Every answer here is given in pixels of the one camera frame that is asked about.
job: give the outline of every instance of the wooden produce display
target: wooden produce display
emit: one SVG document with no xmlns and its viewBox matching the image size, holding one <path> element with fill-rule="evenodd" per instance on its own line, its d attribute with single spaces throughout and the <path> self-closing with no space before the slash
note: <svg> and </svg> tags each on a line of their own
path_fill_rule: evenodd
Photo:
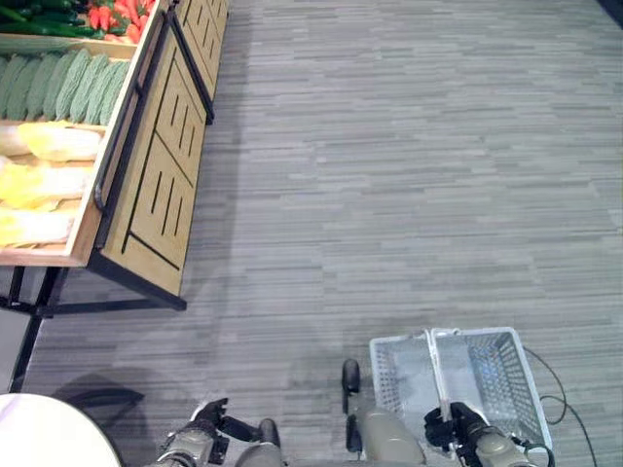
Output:
<svg viewBox="0 0 623 467">
<path fill-rule="evenodd" d="M 227 20 L 226 0 L 181 0 L 175 14 L 203 85 L 213 100 Z"/>
<path fill-rule="evenodd" d="M 107 125 L 67 124 L 100 137 L 93 161 L 87 163 L 92 176 L 84 194 L 62 204 L 73 210 L 67 238 L 0 245 L 0 265 L 98 264 L 93 270 L 113 280 L 118 279 L 105 273 L 109 269 L 130 274 L 125 275 L 130 282 L 135 277 L 140 287 L 128 286 L 127 280 L 124 285 L 138 292 L 155 287 L 165 295 L 179 295 L 209 119 L 206 107 L 211 105 L 204 105 L 202 87 L 211 102 L 226 17 L 224 0 L 182 0 L 173 6 L 157 0 L 138 44 L 0 34 L 4 56 L 12 45 L 31 53 L 86 50 L 128 65 Z M 0 120 L 0 127 L 23 123 Z M 29 155 L 21 159 L 31 161 Z"/>
<path fill-rule="evenodd" d="M 179 294 L 206 112 L 168 34 L 102 254 Z"/>
</svg>

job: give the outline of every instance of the gray carpet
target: gray carpet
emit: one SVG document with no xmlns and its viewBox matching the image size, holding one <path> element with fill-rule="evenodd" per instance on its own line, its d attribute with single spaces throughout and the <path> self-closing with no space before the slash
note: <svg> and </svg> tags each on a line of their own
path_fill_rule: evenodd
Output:
<svg viewBox="0 0 623 467">
<path fill-rule="evenodd" d="M 351 458 L 345 357 L 369 374 L 373 337 L 513 326 L 559 372 L 600 465 L 623 465 L 623 34 L 599 5 L 236 0 L 231 12 L 189 309 L 46 321 L 24 390 L 144 392 L 108 429 L 131 465 L 219 395 L 234 415 L 274 417 L 290 458 Z M 67 287 L 67 301 L 115 295 L 84 273 Z M 572 417 L 552 436 L 559 465 L 590 465 Z"/>
</svg>

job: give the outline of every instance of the black handle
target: black handle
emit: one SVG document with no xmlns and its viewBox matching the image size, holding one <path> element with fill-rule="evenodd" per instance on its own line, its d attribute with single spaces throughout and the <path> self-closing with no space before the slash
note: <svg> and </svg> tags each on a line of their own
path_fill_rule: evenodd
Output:
<svg viewBox="0 0 623 467">
<path fill-rule="evenodd" d="M 119 138 L 122 126 L 120 123 L 117 123 L 117 127 L 115 127 L 115 129 L 113 130 L 114 132 L 111 135 L 111 140 L 108 144 L 107 153 L 105 154 L 105 159 L 102 163 L 103 166 L 99 169 L 95 178 L 93 199 L 95 201 L 95 205 L 102 213 L 102 219 L 99 223 L 99 229 L 97 230 L 97 236 L 95 237 L 94 242 L 95 249 L 103 248 L 106 243 L 106 239 L 108 238 L 108 232 L 110 231 L 110 227 L 113 221 L 112 213 L 115 211 L 115 207 L 117 206 L 117 201 L 119 199 L 119 194 L 121 192 L 124 178 L 126 176 L 126 170 L 129 165 L 131 153 L 134 149 L 134 140 L 136 139 L 136 134 L 141 125 L 141 119 L 145 110 L 145 105 L 147 103 L 149 90 L 154 82 L 156 68 L 159 64 L 160 58 L 163 54 L 163 49 L 165 47 L 165 36 L 167 33 L 167 26 L 169 26 L 168 22 L 165 20 L 165 13 L 162 12 L 161 15 L 158 15 L 157 20 L 161 22 L 161 27 L 158 30 L 158 37 L 156 38 L 156 44 L 151 56 L 150 63 L 146 67 L 143 83 L 139 83 L 139 77 L 144 67 L 137 66 L 134 70 L 134 74 L 131 77 L 131 92 L 127 93 L 126 101 L 124 101 L 124 105 L 122 106 L 122 109 L 127 109 L 129 106 L 129 100 L 131 99 L 132 95 L 135 92 L 136 94 L 138 94 L 136 107 L 128 125 L 126 139 L 123 141 L 124 145 L 121 150 L 121 154 L 119 155 L 117 168 L 114 170 L 113 173 L 113 179 L 111 181 L 110 190 L 106 200 L 103 199 L 103 187 L 106 182 L 108 172 L 110 170 L 113 153 L 116 150 L 117 146 L 120 144 Z M 151 28 L 152 34 L 156 33 L 156 29 L 157 27 Z"/>
<path fill-rule="evenodd" d="M 260 440 L 260 430 L 232 416 L 225 415 L 218 429 L 232 438 L 247 443 Z"/>
<path fill-rule="evenodd" d="M 154 18 L 154 22 L 155 21 L 159 21 L 162 24 L 165 23 L 165 13 L 164 12 L 160 12 L 159 15 L 157 15 Z M 150 31 L 148 31 L 148 33 L 150 34 L 150 37 L 148 37 L 146 39 L 146 42 L 148 43 L 154 34 L 154 31 L 157 29 L 158 27 L 151 27 Z M 157 60 L 155 60 L 157 54 L 160 54 L 160 49 L 162 49 L 163 44 L 157 44 L 156 48 L 154 49 L 154 53 L 152 55 L 152 63 L 150 63 L 150 67 L 153 65 L 153 62 Z M 143 95 L 147 92 L 147 90 L 149 90 L 149 86 L 151 86 L 151 82 L 153 80 L 150 80 L 150 73 L 147 73 L 147 77 L 145 79 L 145 83 L 143 84 L 143 86 L 141 86 L 138 83 L 138 79 L 139 79 L 139 75 L 141 72 L 142 66 L 136 66 L 134 68 L 134 71 L 132 73 L 132 76 L 130 77 L 130 81 L 129 81 L 129 90 L 130 92 L 127 92 L 126 95 L 124 96 L 124 101 L 123 104 L 121 106 L 121 113 L 123 114 L 124 112 L 126 112 L 126 110 L 129 107 L 129 101 L 131 100 L 132 94 L 133 92 L 136 90 L 139 94 L 139 96 L 141 96 L 139 98 L 139 103 L 136 104 L 136 111 L 134 112 L 134 115 L 132 117 L 132 121 L 129 124 L 129 128 L 132 128 L 132 126 L 134 125 L 134 122 L 138 119 L 140 119 L 140 115 L 137 114 L 141 114 L 142 115 L 142 108 L 139 109 L 139 105 L 140 105 L 140 100 L 143 100 Z M 117 148 L 117 145 L 119 144 L 119 139 L 121 137 L 121 128 L 122 128 L 122 122 L 119 121 L 119 119 L 115 122 L 115 126 L 113 127 L 113 130 L 111 132 L 110 135 L 110 140 L 108 141 L 108 145 L 106 147 L 106 152 L 104 153 L 104 156 L 102 158 L 102 163 L 101 163 L 101 167 L 99 168 L 99 170 L 97 171 L 97 174 L 95 175 L 95 188 L 93 191 L 93 200 L 95 202 L 95 206 L 97 206 L 97 209 L 99 209 L 101 211 L 102 214 L 108 214 L 108 199 L 110 198 L 110 194 L 108 197 L 106 197 L 106 199 L 104 199 L 104 183 L 106 182 L 107 176 L 108 176 L 108 171 L 110 170 L 110 165 L 112 163 L 113 160 L 113 155 L 115 153 L 115 150 Z"/>
</svg>

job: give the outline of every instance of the wooden panel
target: wooden panel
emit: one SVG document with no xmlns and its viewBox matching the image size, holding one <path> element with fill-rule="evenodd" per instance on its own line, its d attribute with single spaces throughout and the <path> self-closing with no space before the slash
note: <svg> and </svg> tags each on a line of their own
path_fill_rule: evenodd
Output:
<svg viewBox="0 0 623 467">
<path fill-rule="evenodd" d="M 214 98 L 221 58 L 221 37 L 210 12 L 211 0 L 187 0 L 178 12 L 182 33 L 202 75 L 210 98 Z"/>
<path fill-rule="evenodd" d="M 136 200 L 132 235 L 182 268 L 193 219 L 194 198 L 194 187 L 156 134 Z"/>
<path fill-rule="evenodd" d="M 188 107 L 185 122 L 175 101 L 182 110 Z M 200 102 L 177 41 L 168 34 L 102 250 L 173 294 L 179 294 L 195 201 L 206 118 Z"/>
<path fill-rule="evenodd" d="M 225 23 L 227 22 L 227 0 L 207 0 L 210 5 L 210 12 L 216 22 L 218 38 L 223 41 L 225 34 Z"/>
<path fill-rule="evenodd" d="M 156 133 L 193 186 L 202 156 L 204 127 L 205 111 L 192 78 L 184 76 L 182 68 L 175 64 L 168 77 Z"/>
</svg>

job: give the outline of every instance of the red vegetable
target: red vegetable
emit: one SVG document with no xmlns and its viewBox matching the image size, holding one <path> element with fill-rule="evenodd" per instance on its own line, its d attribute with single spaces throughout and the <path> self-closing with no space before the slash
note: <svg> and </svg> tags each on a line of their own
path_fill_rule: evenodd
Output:
<svg viewBox="0 0 623 467">
<path fill-rule="evenodd" d="M 115 2 L 115 5 L 114 5 L 114 7 L 113 7 L 113 8 L 114 8 L 114 10 L 115 10 L 116 12 L 119 12 L 119 13 L 121 13 L 124 17 L 129 18 L 129 10 L 128 10 L 128 7 L 127 7 L 126 5 L 124 5 L 124 3 L 122 3 L 122 1 L 121 1 L 121 0 L 117 0 L 117 1 Z"/>
<path fill-rule="evenodd" d="M 127 2 L 129 18 L 132 20 L 132 22 L 136 26 L 140 27 L 140 20 L 138 19 L 138 13 L 136 12 L 136 4 L 134 2 L 135 0 L 128 0 Z"/>
<path fill-rule="evenodd" d="M 145 30 L 145 26 L 147 25 L 149 17 L 147 15 L 143 15 L 138 20 L 140 21 L 140 31 L 143 32 Z"/>
<path fill-rule="evenodd" d="M 129 24 L 126 34 L 134 44 L 138 44 L 138 41 L 140 41 L 140 29 L 138 29 L 136 24 Z"/>
<path fill-rule="evenodd" d="M 99 7 L 99 24 L 104 31 L 110 28 L 110 16 L 112 12 L 108 7 Z"/>
<path fill-rule="evenodd" d="M 93 7 L 89 10 L 89 24 L 93 29 L 99 27 L 99 9 L 97 7 Z"/>
</svg>

